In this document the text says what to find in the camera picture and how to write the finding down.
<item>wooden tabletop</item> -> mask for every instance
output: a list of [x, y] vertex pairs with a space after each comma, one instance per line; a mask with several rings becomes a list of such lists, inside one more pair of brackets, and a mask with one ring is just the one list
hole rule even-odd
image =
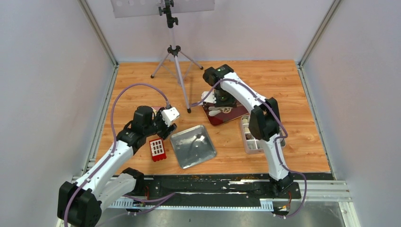
[[[184, 75], [189, 62], [181, 62]], [[289, 137], [283, 149], [286, 163], [290, 169], [300, 172], [329, 172], [330, 168], [317, 133], [309, 105], [293, 61], [201, 61], [204, 69], [217, 68], [228, 64], [238, 76], [256, 92], [279, 103], [280, 117]], [[173, 62], [165, 65], [173, 72]], [[167, 159], [153, 162], [150, 147], [146, 143], [136, 155], [118, 170], [118, 174], [128, 168], [137, 169], [145, 174], [233, 174], [233, 173], [267, 173], [268, 165], [264, 154], [248, 155], [245, 153], [239, 126], [240, 119], [220, 126], [212, 126], [202, 110], [197, 106], [192, 113], [187, 113], [181, 87], [176, 78], [166, 69], [161, 68], [154, 79], [150, 78], [157, 62], [122, 63], [108, 109], [102, 139], [96, 160], [99, 160], [113, 142], [110, 126], [110, 110], [117, 95], [128, 85], [138, 82], [149, 83], [162, 90], [172, 106], [180, 112], [176, 120], [178, 129], [183, 131], [203, 124], [217, 150], [217, 156], [209, 161], [188, 169], [178, 165], [170, 140], [164, 141]], [[185, 78], [185, 88], [190, 103], [198, 102], [203, 91], [210, 86], [202, 79], [203, 70], [192, 66]], [[114, 125], [118, 133], [123, 126], [132, 120], [133, 113], [139, 105], [165, 106], [162, 96], [145, 86], [137, 86], [127, 90], [119, 99], [115, 113]]]

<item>metal tray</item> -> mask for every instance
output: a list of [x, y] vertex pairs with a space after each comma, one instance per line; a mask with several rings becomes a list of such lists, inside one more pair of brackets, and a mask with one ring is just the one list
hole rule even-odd
[[216, 156], [217, 152], [205, 126], [198, 125], [170, 138], [178, 164], [187, 169]]

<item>gray panel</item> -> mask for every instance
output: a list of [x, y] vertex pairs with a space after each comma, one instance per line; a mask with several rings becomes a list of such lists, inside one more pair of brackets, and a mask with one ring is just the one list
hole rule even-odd
[[[296, 209], [297, 203], [291, 203]], [[126, 212], [106, 209], [99, 223]], [[123, 216], [103, 227], [344, 227], [342, 215], [336, 202], [306, 202], [300, 213], [281, 220], [265, 211], [189, 211], [155, 210], [145, 215]]]
[[[159, 15], [158, 2], [158, 0], [111, 0], [115, 18]], [[171, 7], [172, 13], [209, 10], [214, 10], [214, 0], [174, 0], [174, 7]]]
[[399, 226], [401, 1], [343, 1], [308, 62], [332, 168], [364, 227]]
[[[115, 18], [110, 0], [87, 1], [119, 62], [164, 57], [171, 43], [165, 16]], [[213, 11], [173, 14], [175, 38], [195, 60], [299, 60], [331, 3], [215, 0]]]
[[0, 1], [0, 226], [53, 227], [113, 66], [78, 1]]

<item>gray wall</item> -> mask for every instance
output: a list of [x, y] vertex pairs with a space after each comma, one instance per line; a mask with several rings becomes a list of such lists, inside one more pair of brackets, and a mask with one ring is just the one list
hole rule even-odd
[[76, 0], [0, 1], [0, 226], [52, 227], [113, 67]]
[[[118, 61], [166, 54], [165, 16], [115, 18], [110, 0], [87, 1]], [[177, 45], [196, 60], [299, 60], [331, 2], [216, 0], [214, 11], [173, 14]]]
[[305, 66], [331, 164], [364, 227], [400, 226], [400, 9], [344, 0]]

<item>purple hose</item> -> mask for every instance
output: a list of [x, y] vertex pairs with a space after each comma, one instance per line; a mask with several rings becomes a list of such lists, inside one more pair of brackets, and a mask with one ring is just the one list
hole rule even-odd
[[[155, 86], [153, 86], [153, 85], [146, 84], [146, 83], [135, 83], [135, 84], [131, 84], [131, 85], [129, 85], [128, 87], [124, 88], [124, 90], [122, 90], [122, 91], [120, 92], [120, 94], [115, 98], [115, 101], [114, 101], [114, 103], [113, 103], [113, 107], [112, 107], [112, 110], [111, 110], [110, 124], [111, 124], [111, 127], [112, 127], [112, 131], [113, 131], [113, 140], [114, 140], [114, 141], [113, 141], [113, 148], [112, 148], [112, 151], [111, 151], [110, 154], [106, 157], [106, 159], [105, 159], [105, 160], [104, 160], [104, 161], [88, 176], [87, 179], [91, 179], [91, 178], [106, 164], [106, 162], [112, 157], [112, 154], [114, 154], [114, 152], [115, 152], [115, 147], [116, 147], [116, 145], [117, 145], [117, 138], [116, 138], [115, 128], [114, 128], [114, 122], [113, 122], [115, 105], [117, 104], [118, 99], [123, 95], [123, 93], [124, 93], [125, 91], [127, 91], [127, 90], [130, 89], [131, 87], [138, 86], [138, 85], [143, 85], [143, 86], [147, 86], [147, 87], [150, 87], [150, 88], [155, 89], [155, 90], [156, 90], [158, 93], [160, 93], [160, 94], [163, 96], [163, 98], [166, 100], [166, 107], [169, 107], [169, 106], [170, 106], [170, 102], [168, 101], [166, 95], [165, 95], [161, 90], [159, 90], [157, 87], [155, 87]], [[71, 208], [72, 201], [74, 201], [74, 198], [77, 196], [78, 192], [79, 192], [86, 184], [87, 184], [87, 180], [85, 180], [85, 181], [75, 190], [75, 192], [72, 194], [70, 200], [68, 201], [67, 206], [66, 206], [66, 208], [65, 208], [65, 213], [64, 213], [64, 227], [68, 227], [68, 223], [67, 223], [67, 220], [68, 220], [68, 212], [69, 212], [69, 210], [70, 210], [70, 208]]]
[[273, 118], [276, 120], [276, 122], [277, 122], [277, 123], [279, 124], [279, 126], [282, 128], [282, 130], [283, 130], [283, 132], [284, 132], [284, 135], [283, 135], [283, 136], [278, 136], [278, 137], [276, 137], [276, 138], [274, 139], [274, 141], [273, 141], [273, 142], [274, 142], [274, 146], [275, 146], [275, 148], [276, 148], [277, 157], [279, 158], [280, 165], [281, 165], [285, 170], [289, 171], [290, 173], [301, 175], [302, 178], [304, 179], [304, 182], [305, 182], [304, 196], [302, 197], [301, 205], [298, 207], [298, 209], [297, 209], [294, 213], [292, 213], [292, 214], [290, 214], [290, 215], [287, 215], [287, 216], [285, 216], [285, 217], [290, 218], [290, 217], [296, 215], [296, 214], [301, 210], [301, 208], [303, 207], [303, 205], [304, 205], [304, 203], [305, 203], [305, 199], [306, 199], [306, 190], [307, 190], [306, 176], [305, 176], [303, 173], [301, 173], [301, 172], [294, 171], [294, 170], [290, 170], [287, 166], [285, 166], [285, 165], [283, 164], [283, 161], [281, 160], [281, 157], [280, 157], [280, 154], [279, 154], [279, 147], [278, 147], [277, 140], [287, 138], [287, 137], [288, 137], [288, 133], [287, 133], [287, 130], [284, 128], [283, 124], [281, 123], [281, 121], [279, 120], [279, 118], [276, 116], [276, 114], [274, 113], [274, 111], [271, 109], [271, 107], [270, 107], [269, 105], [267, 105], [264, 101], [262, 101], [261, 99], [259, 99], [259, 98], [257, 97], [257, 95], [252, 91], [252, 89], [250, 89], [247, 85], [245, 85], [245, 84], [243, 84], [243, 83], [241, 83], [241, 82], [239, 82], [239, 81], [237, 81], [237, 80], [235, 80], [235, 79], [221, 79], [221, 80], [217, 81], [217, 83], [216, 83], [215, 85], [213, 85], [213, 87], [210, 89], [210, 91], [208, 92], [208, 94], [207, 94], [202, 100], [200, 100], [200, 101], [197, 102], [197, 103], [191, 104], [191, 106], [192, 106], [192, 107], [197, 106], [197, 105], [201, 104], [203, 101], [205, 101], [205, 99], [211, 94], [211, 92], [213, 91], [213, 89], [214, 89], [218, 84], [220, 84], [220, 83], [223, 82], [223, 81], [231, 81], [231, 82], [237, 83], [237, 84], [243, 86], [244, 88], [246, 88], [246, 89], [249, 91], [249, 93], [251, 93], [251, 94], [253, 95], [253, 97], [257, 98], [257, 100], [258, 100], [259, 102], [263, 103], [263, 104], [267, 107], [267, 109], [269, 110], [269, 112], [271, 113], [271, 115], [273, 116]]
[[[160, 198], [160, 199], [158, 199], [157, 201], [160, 201], [160, 200], [163, 200], [163, 201], [161, 201], [159, 204], [155, 205], [154, 207], [152, 207], [152, 208], [150, 208], [150, 209], [148, 209], [148, 210], [144, 210], [144, 211], [140, 211], [140, 212], [134, 212], [134, 214], [138, 215], [138, 214], [146, 214], [146, 213], [149, 213], [149, 212], [151, 212], [152, 210], [154, 210], [154, 209], [156, 209], [157, 207], [159, 207], [160, 205], [162, 205], [165, 201], [167, 201], [168, 199], [170, 199], [174, 194], [175, 194], [175, 193], [171, 193], [171, 194], [168, 195], [168, 196], [165, 196], [165, 197], [163, 197], [163, 198]], [[134, 197], [132, 197], [132, 196], [125, 196], [125, 197], [128, 197], [128, 198], [131, 198], [131, 199], [133, 199], [133, 200], [139, 201], [139, 199], [134, 198]], [[108, 219], [107, 221], [105, 221], [105, 222], [103, 222], [103, 223], [97, 225], [96, 227], [100, 227], [100, 226], [102, 226], [102, 225], [104, 225], [104, 224], [109, 223], [110, 221], [112, 221], [112, 220], [114, 220], [114, 219], [116, 219], [116, 218], [119, 218], [119, 217], [122, 217], [122, 216], [126, 216], [126, 215], [130, 215], [130, 214], [132, 214], [132, 213], [131, 213], [131, 212], [128, 212], [128, 213], [122, 213], [122, 214], [116, 215], [116, 216], [114, 216], [114, 217]]]

